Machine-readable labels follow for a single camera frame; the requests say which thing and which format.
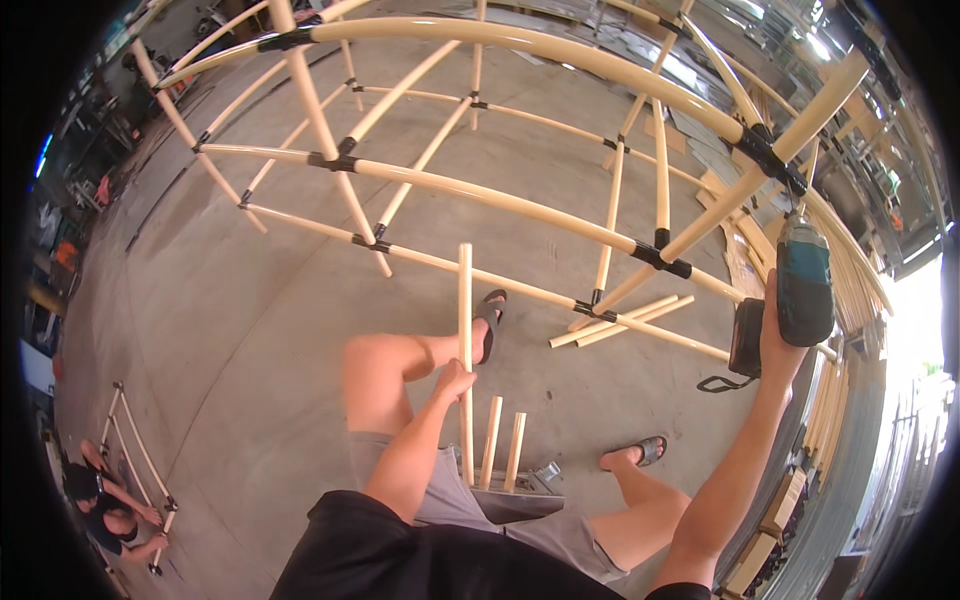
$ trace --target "leg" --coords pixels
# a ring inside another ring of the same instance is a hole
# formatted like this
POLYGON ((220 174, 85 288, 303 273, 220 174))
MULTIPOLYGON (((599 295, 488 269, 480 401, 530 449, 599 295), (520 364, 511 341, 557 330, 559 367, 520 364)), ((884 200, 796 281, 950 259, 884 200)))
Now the leg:
MULTIPOLYGON (((491 301, 502 300, 500 297, 491 301)), ((487 322, 473 322, 473 362, 483 358, 487 322)), ((347 431, 395 436, 414 416, 403 384, 423 379, 457 356, 456 335, 361 335, 347 342, 342 385, 347 431)))
POLYGON ((600 459, 600 466, 616 477, 628 508, 590 520, 597 543, 626 571, 670 543, 690 503, 686 494, 637 467, 642 458, 643 450, 632 446, 600 459))

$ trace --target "wooden board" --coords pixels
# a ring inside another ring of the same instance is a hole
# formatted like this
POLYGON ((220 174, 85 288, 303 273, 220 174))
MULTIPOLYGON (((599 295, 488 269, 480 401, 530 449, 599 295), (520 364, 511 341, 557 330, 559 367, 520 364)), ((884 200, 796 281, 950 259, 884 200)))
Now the wooden board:
MULTIPOLYGON (((667 148, 673 148, 680 154, 686 156, 686 135, 683 135, 666 123, 663 124, 663 130, 666 131, 667 148)), ((654 117, 652 114, 648 114, 646 120, 643 121, 643 132, 650 137, 654 137, 654 117)))

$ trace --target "bamboo-colored pipe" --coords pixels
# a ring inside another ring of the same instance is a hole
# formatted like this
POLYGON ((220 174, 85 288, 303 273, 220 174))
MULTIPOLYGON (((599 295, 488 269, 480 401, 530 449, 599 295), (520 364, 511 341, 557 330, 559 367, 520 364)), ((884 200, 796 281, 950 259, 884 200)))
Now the bamboo-colored pipe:
MULTIPOLYGON (((858 50, 851 51, 838 65, 833 77, 820 89, 810 101, 806 110, 793 122, 777 141, 773 144, 773 152, 784 161, 792 160, 803 146, 823 128, 827 120, 847 101, 853 91, 867 74, 869 65, 863 54, 858 50)), ((754 165, 731 187, 727 188, 717 202, 701 214, 690 226, 673 238, 660 251, 660 257, 665 262, 673 262, 690 247, 699 242, 705 235, 726 219, 731 212, 737 210, 744 200, 754 194, 767 181, 767 177, 759 166, 754 165)), ((816 190, 807 188, 806 196, 817 197, 816 190)), ((815 207, 819 204, 808 199, 815 207)), ((840 228, 847 235, 850 232, 842 225, 840 228)), ((627 297, 637 286, 649 279, 656 269, 644 265, 620 286, 606 295, 593 311, 596 314, 612 308, 617 302, 627 297)), ((576 331, 590 322, 590 317, 581 317, 570 324, 570 331, 576 331)))
MULTIPOLYGON (((170 526, 174 524, 174 517, 177 516, 177 511, 170 511, 167 513, 167 518, 163 521, 163 533, 164 535, 170 533, 170 526)), ((160 554, 163 553, 162 548, 158 548, 154 553, 154 559, 150 561, 153 566, 160 564, 160 554)))
MULTIPOLYGON (((460 360, 467 372, 473 372, 473 246, 460 245, 458 263, 458 308, 460 329, 460 360)), ((473 485, 473 386, 460 396, 460 446, 463 450, 464 483, 473 485)))
MULTIPOLYGON (((743 137, 743 126, 719 108, 663 77, 651 73, 638 64, 615 57, 596 48, 575 41, 540 32, 462 19, 424 18, 421 16, 391 16, 357 19, 324 24, 309 28, 314 43, 334 39, 411 36, 425 39, 459 39, 463 42, 491 44, 521 50, 557 62, 566 62, 595 75, 633 86, 660 98, 674 110, 688 114, 727 141, 735 144, 743 137)), ((224 52, 184 67, 181 72, 165 78, 159 87, 168 87, 178 81, 219 66, 231 60, 250 57, 259 52, 259 40, 239 44, 224 52)))
MULTIPOLYGON (((477 21, 487 20, 487 0, 476 0, 477 21)), ((476 93, 480 91, 480 71, 483 68, 483 44, 473 44, 473 71, 470 73, 470 90, 476 93)), ((470 130, 477 131, 477 117, 479 108, 470 111, 470 130)))
POLYGON ((323 23, 330 23, 340 19, 350 11, 355 11, 372 0, 342 0, 318 12, 323 23))
MULTIPOLYGON (((669 304, 672 304, 673 302, 676 302, 677 299, 678 299, 678 297, 677 297, 676 294, 674 294, 673 296, 666 296, 666 297, 661 298, 660 300, 657 300, 657 301, 655 301, 655 302, 650 302, 649 304, 646 304, 646 305, 644 305, 644 306, 640 306, 639 308, 635 308, 634 310, 625 312, 625 313, 623 313, 623 316, 624 316, 624 317, 627 317, 627 318, 629 318, 629 319, 636 319, 636 318, 639 317, 640 315, 644 315, 644 314, 646 314, 646 313, 648 313, 648 312, 651 312, 651 311, 653 311, 653 310, 657 310, 658 308, 660 308, 660 307, 662 307, 662 306, 667 306, 667 305, 669 305, 669 304)), ((598 322, 598 323, 595 323, 595 324, 590 325, 589 327, 584 327, 583 329, 581 329, 581 330, 579 330, 579 331, 573 331, 573 332, 571 332, 571 333, 565 333, 564 335, 559 335, 559 336, 551 339, 551 340, 550 340, 550 347, 551 347, 551 348, 559 348, 560 346, 564 346, 564 345, 566 345, 566 344, 569 344, 570 342, 576 342, 576 341, 579 340, 580 338, 585 338, 585 337, 587 337, 587 336, 589 336, 589 335, 592 335, 592 334, 594 334, 594 333, 597 333, 598 331, 604 331, 604 330, 609 329, 609 328, 611 328, 611 327, 616 327, 616 325, 613 324, 613 323, 610 323, 610 322, 608 322, 608 321, 600 321, 600 322, 598 322)))
MULTIPOLYGON (((260 4, 267 4, 267 0, 264 0, 264 2, 261 2, 260 4)), ((268 82, 274 75, 279 73, 280 70, 283 69, 283 67, 285 67, 286 65, 287 65, 287 60, 280 59, 280 62, 278 62, 274 66, 267 69, 266 73, 261 75, 255 82, 250 84, 250 86, 247 89, 243 90, 243 92, 241 92, 240 95, 233 100, 233 102, 231 102, 226 108, 224 108, 224 111, 221 112, 220 115, 213 120, 213 123, 210 123, 210 125, 207 126, 206 132, 209 133, 210 135, 216 132, 217 129, 219 129, 220 126, 224 124, 224 121, 226 121, 227 118, 230 117, 235 110, 240 108, 240 105, 246 102, 248 98, 253 96, 253 93, 257 89, 259 89, 260 86, 268 82)))
MULTIPOLYGON (((440 145, 444 143, 446 137, 453 131, 454 126, 460 121, 460 118, 464 116, 467 109, 470 108, 470 104, 470 98, 464 98, 461 101, 460 106, 446 119, 444 126, 433 136, 433 139, 430 140, 430 144, 423 151, 423 154, 421 154, 417 162, 414 163, 413 168, 415 170, 422 171, 423 168, 426 167, 426 164, 433 158, 433 155, 437 153, 440 145)), ((403 200, 407 197, 407 194, 410 193, 411 188, 413 188, 413 183, 402 183, 400 185, 399 189, 390 199, 390 203, 387 204, 387 207, 384 209, 383 215, 380 216, 380 225, 388 226, 390 222, 394 220, 396 211, 400 208, 400 205, 403 204, 403 200)))
POLYGON ((527 426, 527 414, 514 415, 514 436, 510 440, 510 455, 507 458, 507 474, 503 479, 503 491, 513 493, 516 489, 516 470, 520 466, 520 450, 523 449, 523 430, 527 426))
POLYGON ((496 454, 496 434, 500 430, 500 409, 503 397, 494 396, 490 403, 490 419, 487 421, 487 442, 483 448, 483 463, 480 467, 480 489, 489 490, 493 477, 493 455, 496 454))
POLYGON ((747 122, 747 127, 753 127, 754 125, 759 125, 763 123, 763 117, 760 116, 759 110, 754 106, 754 101, 750 99, 750 95, 747 93, 747 90, 743 88, 743 84, 736 78, 736 75, 733 74, 733 70, 727 64, 727 62, 720 56, 720 52, 717 50, 716 46, 704 35, 700 28, 694 25, 693 21, 690 20, 685 14, 680 15, 680 19, 683 20, 684 24, 690 28, 690 31, 693 32, 693 38, 697 41, 701 48, 703 48, 704 53, 707 55, 707 58, 710 59, 710 62, 713 63, 713 66, 716 68, 717 73, 720 74, 720 78, 723 79, 724 84, 727 84, 727 88, 730 89, 730 93, 733 96, 733 101, 736 103, 737 109, 740 111, 740 114, 743 115, 743 119, 747 122))
MULTIPOLYGON (((346 3, 347 2, 335 4, 330 8, 340 7, 346 3)), ((293 10, 288 0, 270 0, 270 17, 274 20, 274 25, 279 33, 291 32, 297 28, 293 10)), ((334 27, 336 25, 344 25, 345 23, 346 21, 330 23, 329 25, 324 25, 324 27, 334 27)), ((290 69, 290 79, 297 87, 300 104, 310 119, 310 125, 313 127, 313 133, 317 138, 317 142, 320 144, 321 153, 327 160, 336 160, 340 157, 340 153, 337 151, 337 146, 333 142, 333 134, 330 132, 330 126, 326 122, 326 117, 324 117, 324 111, 320 108, 317 88, 313 85, 313 78, 310 76, 310 69, 307 66, 303 50, 304 48, 299 46, 284 52, 284 56, 287 59, 287 67, 290 69)), ((350 183, 347 173, 337 171, 333 174, 333 180, 337 185, 337 189, 340 191, 341 197, 347 204, 347 209, 353 222, 360 229, 360 234, 363 236, 364 241, 370 245, 374 244, 376 238, 373 236, 373 229, 370 227, 370 222, 367 220, 367 215, 364 214, 363 207, 357 199, 356 192, 353 190, 353 185, 350 183)), ((375 261, 377 266, 380 267, 380 272, 386 277, 391 276, 393 272, 387 264, 386 257, 384 257, 381 252, 377 252, 376 254, 375 261)))
MULTIPOLYGON (((693 8, 693 4, 696 0, 684 0, 680 5, 681 13, 689 13, 690 9, 693 8)), ((681 20, 679 18, 673 19, 674 25, 680 25, 681 20)), ((660 71, 663 68, 663 64, 666 62, 667 58, 670 56, 670 51, 673 50, 673 45, 677 43, 677 34, 668 32, 666 38, 663 40, 663 45, 660 47, 660 52, 657 54, 657 60, 654 61, 652 67, 650 67, 650 72, 656 75, 660 74, 660 71)), ((645 92, 637 91, 636 98, 634 103, 630 106, 630 111, 627 113, 627 118, 623 120, 623 125, 620 126, 619 133, 626 137, 627 133, 630 132, 630 129, 634 126, 634 122, 640 111, 643 109, 643 104, 647 101, 648 94, 645 92)), ((609 169, 610 164, 613 161, 613 153, 609 153, 607 158, 603 162, 603 168, 609 169)))
POLYGON ((147 467, 150 468, 150 473, 153 474, 156 484, 160 487, 160 490, 163 492, 163 495, 170 496, 170 491, 167 490, 167 487, 163 485, 163 481, 160 479, 160 474, 156 472, 156 467, 154 466, 154 461, 150 458, 150 452, 147 451, 147 446, 144 445, 143 439, 140 437, 140 430, 136 427, 136 422, 133 421, 133 413, 130 412, 130 404, 127 402, 127 395, 123 390, 120 390, 120 400, 123 402, 124 411, 127 413, 127 420, 130 422, 130 429, 133 430, 133 436, 136 438, 136 444, 140 446, 140 451, 143 452, 143 458, 147 461, 147 467))
MULTIPOLYGON (((683 298, 675 302, 672 302, 670 304, 667 304, 666 306, 661 306, 660 308, 651 310, 647 313, 639 315, 638 317, 633 317, 633 320, 636 321, 637 323, 649 323, 650 321, 653 321, 657 317, 662 317, 667 313, 673 312, 678 308, 683 308, 684 306, 687 306, 688 304, 692 304, 692 303, 693 303, 692 296, 684 296, 683 298)), ((623 325, 615 324, 611 327, 607 327, 603 329, 602 331, 597 331, 596 333, 592 333, 590 335, 584 336, 578 339, 575 342, 575 344, 577 345, 577 348, 584 348, 586 346, 589 346, 590 344, 595 344, 601 340, 606 340, 607 338, 614 336, 617 333, 622 333, 623 331, 626 331, 626 330, 627 330, 627 327, 623 325)))
POLYGON ((269 0, 263 0, 263 2, 258 2, 253 6, 251 6, 250 8, 246 9, 245 11, 241 12, 240 14, 236 15, 231 20, 227 21, 227 23, 225 23, 223 27, 213 32, 209 36, 205 37, 203 41, 201 41, 199 44, 194 46, 185 55, 183 55, 183 58, 175 62, 174 66, 170 69, 171 72, 176 73, 177 71, 180 71, 187 64, 190 64, 191 62, 193 62, 193 59, 198 57, 204 50, 209 48, 213 42, 217 41, 218 39, 226 35, 228 31, 232 30, 234 27, 236 27, 240 23, 243 23, 244 21, 249 19, 251 16, 267 8, 268 4, 269 4, 269 0))
POLYGON ((670 230, 670 177, 666 155, 663 106, 654 98, 654 137, 657 144, 657 229, 670 230))
POLYGON ((371 108, 362 119, 360 119, 359 123, 353 126, 353 129, 350 130, 350 133, 348 133, 348 137, 352 137, 358 142, 363 139, 364 135, 366 135, 367 132, 370 131, 371 127, 373 127, 373 125, 375 125, 376 122, 379 121, 384 114, 386 114, 387 110, 396 104, 396 101, 400 99, 400 96, 403 95, 404 91, 410 89, 413 84, 418 82, 421 77, 426 75, 427 71, 436 66, 438 62, 453 52, 453 50, 459 45, 460 42, 458 40, 451 40, 434 51, 434 53, 424 59, 423 62, 414 67, 410 73, 397 82, 396 86, 380 99, 380 102, 376 103, 376 105, 371 108))
MULTIPOLYGON (((334 90, 330 92, 330 95, 324 98, 324 101, 320 103, 320 108, 326 108, 331 102, 334 101, 334 99, 337 98, 337 96, 342 94, 346 89, 347 89, 347 84, 337 85, 334 88, 334 90)), ((290 135, 287 135, 287 138, 284 139, 283 143, 280 144, 279 146, 280 150, 286 150, 290 148, 290 146, 295 141, 297 141, 297 139, 301 135, 303 135, 303 132, 305 132, 306 128, 309 126, 310 126, 310 119, 303 119, 302 121, 300 121, 300 124, 297 125, 297 128, 294 129, 292 132, 290 132, 290 135)), ((270 173, 270 170, 274 168, 275 164, 276 164, 275 158, 271 158, 270 160, 268 160, 266 164, 264 164, 263 167, 260 168, 260 171, 256 174, 256 176, 250 182, 250 185, 247 186, 247 189, 253 192, 253 190, 256 189, 256 186, 259 185, 261 181, 263 181, 263 178, 267 177, 267 174, 270 173)))
MULTIPOLYGON (((616 143, 616 160, 613 164, 613 181, 610 186, 610 201, 607 205, 607 229, 616 231, 616 211, 620 205, 620 183, 623 181, 623 142, 616 143)), ((607 275, 610 273, 610 257, 613 248, 603 246, 600 249, 600 264, 593 289, 603 291, 607 287, 607 275)))
MULTIPOLYGON (((303 219, 301 217, 295 217, 293 215, 286 214, 278 210, 272 210, 270 208, 267 208, 265 206, 260 206, 257 204, 248 204, 247 209, 259 214, 267 214, 267 215, 276 217, 279 220, 286 221, 288 223, 293 223, 304 228, 312 229, 319 233, 329 235, 331 237, 334 237, 336 239, 339 239, 345 242, 352 241, 353 234, 343 229, 331 227, 329 225, 324 225, 321 223, 316 223, 313 221, 309 221, 307 219, 303 219)), ((417 252, 414 250, 403 248, 402 246, 392 245, 390 247, 390 255, 399 256, 400 258, 408 258, 410 260, 419 262, 421 264, 437 267, 439 269, 443 269, 444 271, 448 271, 451 273, 459 273, 460 271, 460 266, 456 262, 453 262, 452 260, 445 260, 443 258, 439 258, 438 256, 433 256, 423 252, 417 252)), ((489 283, 496 287, 502 287, 503 289, 509 292, 517 292, 518 294, 523 294, 524 296, 529 296, 531 298, 543 300, 551 304, 556 304, 558 306, 562 306, 563 308, 567 308, 569 310, 573 310, 577 307, 577 301, 574 300, 573 298, 568 298, 566 296, 562 296, 555 292, 549 292, 547 290, 543 290, 539 287, 530 285, 528 283, 522 283, 520 281, 509 279, 504 276, 494 275, 492 273, 487 273, 486 271, 480 271, 479 269, 473 269, 472 278, 478 281, 489 283)), ((713 347, 707 346, 706 344, 701 344, 696 340, 691 340, 689 338, 686 338, 682 335, 678 335, 671 331, 660 329, 659 327, 654 327, 652 325, 643 324, 643 323, 637 323, 629 318, 625 319, 623 315, 617 316, 616 324, 625 325, 630 329, 634 329, 636 331, 653 335, 654 337, 660 338, 666 342, 672 342, 674 344, 678 344, 686 348, 699 350, 703 353, 709 354, 711 356, 720 358, 725 361, 729 360, 729 357, 730 357, 727 352, 720 350, 718 348, 713 348, 713 347)))
POLYGON ((104 423, 104 435, 100 436, 100 452, 104 451, 107 445, 107 434, 110 432, 110 418, 113 417, 113 411, 117 406, 117 398, 120 397, 120 388, 113 388, 113 401, 110 403, 110 410, 107 413, 107 422, 104 423))
POLYGON ((124 456, 127 457, 127 463, 130 465, 130 472, 133 473, 133 481, 136 482, 136 486, 140 489, 140 493, 143 495, 143 499, 146 501, 147 506, 153 507, 154 503, 150 500, 150 495, 147 494, 147 489, 143 487, 143 482, 140 481, 140 475, 136 472, 136 467, 133 466, 133 456, 131 456, 130 451, 127 450, 127 442, 123 439, 123 433, 120 431, 120 425, 117 424, 116 415, 110 417, 110 420, 113 421, 113 430, 117 432, 117 440, 120 441, 120 449, 123 450, 124 456))
MULTIPOLYGON (((147 82, 147 85, 156 86, 156 72, 154 71, 154 66, 150 63, 150 59, 147 57, 147 49, 143 45, 143 40, 139 37, 135 39, 131 45, 131 50, 133 50, 133 56, 136 58, 137 66, 140 67, 140 72, 143 73, 143 79, 147 82)), ((197 145, 197 138, 193 136, 190 128, 187 127, 186 121, 180 116, 180 112, 177 110, 177 107, 174 106, 174 102, 170 99, 169 94, 160 90, 155 95, 155 98, 156 102, 160 104, 160 107, 163 109, 163 112, 166 113, 167 118, 170 119, 174 129, 177 130, 177 133, 179 133, 183 141, 186 142, 186 145, 189 148, 195 147, 197 145)), ((210 160, 208 156, 203 155, 197 155, 197 161, 202 164, 206 172, 217 182, 217 185, 224 190, 227 197, 230 198, 234 204, 240 204, 240 196, 233 191, 233 188, 230 187, 230 184, 224 178, 223 174, 220 173, 220 170, 213 164, 213 161, 210 160)), ((267 232, 267 228, 263 227, 263 224, 256 218, 256 215, 248 214, 247 218, 250 219, 253 226, 256 227, 260 233, 267 232)))

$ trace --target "slipper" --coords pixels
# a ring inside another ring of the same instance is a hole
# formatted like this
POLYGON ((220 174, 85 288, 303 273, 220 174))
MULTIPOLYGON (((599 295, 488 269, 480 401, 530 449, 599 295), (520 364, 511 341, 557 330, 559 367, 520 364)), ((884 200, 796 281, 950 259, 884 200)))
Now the slipper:
POLYGON ((623 448, 630 448, 633 446, 639 446, 640 448, 643 449, 643 458, 640 460, 639 463, 636 464, 638 467, 647 467, 649 465, 653 465, 656 461, 663 458, 663 456, 666 454, 666 438, 664 438, 663 436, 653 436, 650 438, 646 438, 644 440, 640 440, 635 444, 622 445, 619 448, 614 448, 613 450, 606 452, 606 454, 610 454, 610 452, 616 452, 617 450, 622 450, 623 448), (663 448, 663 452, 660 456, 657 455, 657 440, 660 440, 660 447, 663 448))
POLYGON ((483 358, 480 359, 478 365, 482 365, 487 362, 490 358, 491 351, 493 350, 493 338, 496 337, 496 328, 500 324, 500 320, 503 319, 504 308, 507 304, 507 291, 506 290, 493 290, 487 294, 480 304, 477 305, 476 312, 473 314, 474 319, 483 319, 487 322, 487 335, 483 338, 483 358), (503 300, 498 300, 496 302, 490 302, 490 299, 496 298, 497 296, 503 297, 503 300))

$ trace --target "wooden pole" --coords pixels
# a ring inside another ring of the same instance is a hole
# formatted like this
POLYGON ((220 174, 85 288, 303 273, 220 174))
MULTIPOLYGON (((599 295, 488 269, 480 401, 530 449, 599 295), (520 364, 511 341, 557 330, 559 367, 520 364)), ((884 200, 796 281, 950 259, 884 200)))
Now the wooden pole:
MULTIPOLYGON (((154 70, 154 66, 150 63, 150 59, 147 57, 147 49, 143 45, 143 40, 139 37, 135 39, 131 45, 131 50, 133 50, 133 56, 136 58, 137 66, 140 67, 140 71, 143 73, 143 79, 147 82, 147 85, 156 86, 156 72, 154 70)), ((180 116, 180 112, 177 111, 177 107, 174 106, 174 102, 170 99, 170 95, 161 90, 157 92, 154 97, 156 98, 156 102, 163 109, 163 112, 166 113, 167 118, 170 119, 174 129, 177 130, 177 133, 179 133, 180 137, 183 138, 183 141, 186 142, 186 145, 189 148, 196 147, 197 138, 195 138, 193 133, 190 132, 190 128, 187 127, 186 121, 184 121, 183 117, 180 116)), ((227 180, 220 173, 220 170, 214 166, 213 161, 210 160, 208 156, 203 155, 197 155, 197 161, 202 164, 202 166, 206 169, 206 172, 210 174, 214 181, 217 182, 217 185, 224 190, 224 192, 227 194, 227 197, 230 198, 234 204, 240 204, 240 196, 233 191, 233 188, 230 187, 229 183, 227 183, 227 180)), ((256 215, 248 213, 247 218, 251 223, 253 223, 253 226, 256 227, 258 231, 261 233, 267 232, 267 228, 263 227, 263 224, 260 223, 260 220, 256 218, 256 215)))
POLYGON ((487 421, 487 442, 483 448, 483 464, 480 467, 480 489, 490 489, 490 479, 493 476, 493 455, 496 454, 496 434, 500 430, 500 409, 503 407, 503 397, 494 396, 490 403, 490 420, 487 421))
MULTIPOLYGON (((348 3, 349 0, 335 4, 330 8, 343 7, 348 3)), ((288 0, 270 0, 270 17, 274 20, 274 25, 278 33, 291 32, 297 28, 293 10, 290 8, 288 0)), ((349 22, 351 21, 330 23, 324 26, 335 27, 337 25, 348 24, 349 22)), ((297 87, 300 104, 310 119, 310 125, 313 127, 313 133, 320 144, 321 153, 326 160, 336 160, 340 157, 340 153, 337 151, 337 146, 333 142, 333 134, 330 132, 330 127, 326 123, 324 111, 320 108, 320 99, 317 97, 317 89, 313 85, 313 78, 310 76, 310 69, 307 66, 303 50, 303 47, 298 46, 283 53, 287 59, 287 67, 290 69, 290 79, 297 87)), ((347 204, 347 209, 353 218, 353 222, 360 229, 360 234, 363 236, 364 242, 369 245, 376 243, 376 238, 373 236, 373 229, 370 227, 370 222, 367 220, 367 215, 364 214, 363 206, 360 205, 360 201, 357 199, 356 192, 353 190, 353 184, 350 183, 347 173, 344 171, 336 171, 333 174, 333 180, 337 185, 337 189, 340 190, 340 195, 343 197, 344 202, 347 204)), ((375 260, 380 267, 380 272, 383 273, 384 276, 389 277, 393 274, 390 266, 387 264, 387 259, 381 252, 376 253, 375 260)))
POLYGON ((516 470, 520 466, 520 450, 523 448, 523 429, 527 424, 526 413, 514 415, 514 436, 510 440, 510 456, 507 458, 507 474, 503 479, 503 491, 513 493, 516 488, 516 470))
MULTIPOLYGON (((638 323, 648 323, 650 321, 653 321, 657 317, 662 317, 667 313, 673 312, 678 308, 683 308, 684 306, 687 306, 688 304, 692 304, 692 303, 693 303, 692 296, 684 296, 683 298, 677 300, 676 302, 673 302, 672 304, 667 304, 666 306, 662 306, 661 308, 658 308, 656 310, 651 310, 650 312, 640 315, 638 317, 633 317, 633 319, 638 323)), ((627 330, 627 327, 624 327, 623 325, 615 324, 611 327, 607 327, 602 331, 598 331, 591 335, 580 338, 579 340, 576 341, 577 348, 583 348, 583 347, 589 346, 590 344, 599 342, 601 340, 606 340, 607 338, 626 330, 627 330)))
MULTIPOLYGON (((623 181, 623 142, 616 143, 616 160, 613 165, 613 182, 610 186, 610 202, 607 205, 607 229, 616 231, 616 211, 620 205, 620 184, 623 181)), ((610 272, 610 257, 613 248, 603 246, 600 249, 600 264, 593 285, 593 301, 597 302, 607 287, 607 275, 610 272)))
MULTIPOLYGON (((476 0, 477 21, 482 23, 487 20, 487 0, 476 0)), ((480 100, 480 70, 483 67, 483 44, 473 44, 473 72, 470 74, 470 90, 476 95, 476 100, 480 100)), ((475 108, 470 111, 470 130, 477 131, 477 111, 475 108)))
MULTIPOLYGON (((460 245, 457 280, 460 331, 460 360, 467 372, 473 372, 473 246, 460 245)), ((464 483, 473 485, 473 387, 460 398, 460 445, 463 449, 464 483)))
MULTIPOLYGON (((625 312, 623 313, 623 316, 627 317, 628 319, 636 319, 637 317, 641 315, 645 315, 646 313, 651 312, 653 310, 657 310, 662 306, 668 306, 673 302, 676 302, 677 299, 678 297, 676 294, 674 294, 673 296, 667 296, 655 302, 650 302, 649 304, 640 306, 639 308, 635 308, 634 310, 631 310, 629 312, 625 312)), ((569 344, 570 342, 576 342, 580 338, 585 338, 589 335, 597 333, 598 331, 604 331, 611 327, 616 327, 616 324, 609 323, 607 321, 601 321, 599 323, 592 324, 589 327, 584 327, 579 331, 572 331, 570 333, 565 333, 564 335, 560 335, 553 338, 552 340, 550 340, 550 347, 559 348, 560 346, 564 346, 566 344, 569 344)))

